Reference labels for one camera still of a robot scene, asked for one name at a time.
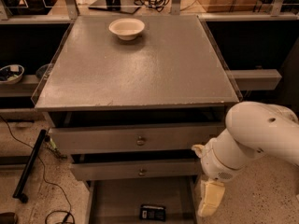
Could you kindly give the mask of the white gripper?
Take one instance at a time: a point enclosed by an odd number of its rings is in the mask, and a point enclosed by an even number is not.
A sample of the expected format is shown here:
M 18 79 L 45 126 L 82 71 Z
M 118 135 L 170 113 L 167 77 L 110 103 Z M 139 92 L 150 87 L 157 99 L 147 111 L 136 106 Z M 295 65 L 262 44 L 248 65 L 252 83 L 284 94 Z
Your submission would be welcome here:
M 233 180 L 247 165 L 264 156 L 263 152 L 235 141 L 227 130 L 205 145 L 193 145 L 192 151 L 200 158 L 202 170 L 210 178 L 200 182 L 199 217 L 210 217 L 217 211 L 225 192 L 223 183 Z

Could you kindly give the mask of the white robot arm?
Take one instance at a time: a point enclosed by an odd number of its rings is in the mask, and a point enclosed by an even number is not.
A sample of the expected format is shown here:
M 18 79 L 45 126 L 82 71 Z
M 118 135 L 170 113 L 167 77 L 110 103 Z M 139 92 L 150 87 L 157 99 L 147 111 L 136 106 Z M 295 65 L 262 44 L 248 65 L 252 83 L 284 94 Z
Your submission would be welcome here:
M 200 217 L 218 209 L 224 184 L 236 178 L 252 161 L 272 155 L 299 165 L 299 123 L 294 112 L 281 105 L 242 102 L 225 117 L 225 129 L 206 144 L 192 146 L 207 179 L 200 181 Z

